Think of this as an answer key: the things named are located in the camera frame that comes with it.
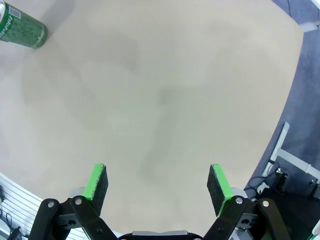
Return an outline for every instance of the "green gripper pad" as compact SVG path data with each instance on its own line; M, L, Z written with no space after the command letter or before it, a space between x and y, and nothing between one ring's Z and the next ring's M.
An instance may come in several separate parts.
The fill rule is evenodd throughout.
M102 205L108 189L108 177L106 166L102 163L94 165L91 177L85 187L84 196L100 216Z
M212 164L209 169L207 185L215 215L219 217L226 203L234 196L220 164Z

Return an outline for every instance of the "screw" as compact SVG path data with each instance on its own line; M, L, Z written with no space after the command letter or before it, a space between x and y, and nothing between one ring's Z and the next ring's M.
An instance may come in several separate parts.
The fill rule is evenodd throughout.
M74 201L74 203L75 203L76 205L80 205L80 204L82 203L81 198L77 198L77 199Z
M263 201L263 202L262 202L262 205L263 205L264 207L269 207L269 202L268 202L268 201Z
M236 202L237 204L242 204L244 201L242 200L241 197L237 197L237 198L235 199L235 202Z
M55 205L55 202L54 202L54 201L49 201L49 202L48 202L48 207L49 207L49 208L52 208L54 205Z

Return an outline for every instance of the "soda can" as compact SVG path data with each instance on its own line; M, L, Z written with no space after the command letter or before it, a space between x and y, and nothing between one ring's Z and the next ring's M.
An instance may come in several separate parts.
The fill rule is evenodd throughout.
M37 49L45 43L47 36L47 27L42 22L0 0L1 41Z

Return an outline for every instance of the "barcode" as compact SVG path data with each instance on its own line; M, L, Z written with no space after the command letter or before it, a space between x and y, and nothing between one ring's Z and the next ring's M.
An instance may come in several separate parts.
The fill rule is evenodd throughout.
M10 7L10 6L9 6L9 14L15 16L18 19L21 18L21 13L18 10L14 9L13 7Z

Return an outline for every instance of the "white table surface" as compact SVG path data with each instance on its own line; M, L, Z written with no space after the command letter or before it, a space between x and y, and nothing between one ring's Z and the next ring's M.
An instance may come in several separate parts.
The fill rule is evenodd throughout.
M1 172L64 201L107 166L114 230L215 219L209 166L243 188L286 102L302 45L270 0L8 0L45 23L0 42Z

